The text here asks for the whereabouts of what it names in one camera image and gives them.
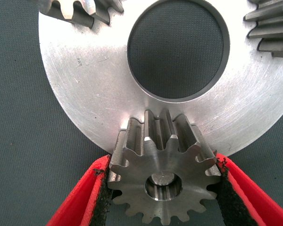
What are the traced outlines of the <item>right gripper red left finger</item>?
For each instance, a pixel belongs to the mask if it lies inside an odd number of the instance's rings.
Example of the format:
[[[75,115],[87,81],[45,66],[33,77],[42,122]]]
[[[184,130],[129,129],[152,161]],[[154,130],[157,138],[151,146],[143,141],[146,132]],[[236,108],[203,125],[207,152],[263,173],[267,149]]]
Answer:
[[[48,226],[88,226],[95,216],[111,156],[95,160],[47,223]]]

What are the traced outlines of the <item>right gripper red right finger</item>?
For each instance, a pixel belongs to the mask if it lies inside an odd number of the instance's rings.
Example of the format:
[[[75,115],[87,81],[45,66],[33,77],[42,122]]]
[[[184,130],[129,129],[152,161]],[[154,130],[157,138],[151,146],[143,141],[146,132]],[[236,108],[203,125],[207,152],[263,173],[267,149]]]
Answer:
[[[221,182],[213,187],[227,226],[283,226],[283,209],[228,157],[217,153]]]

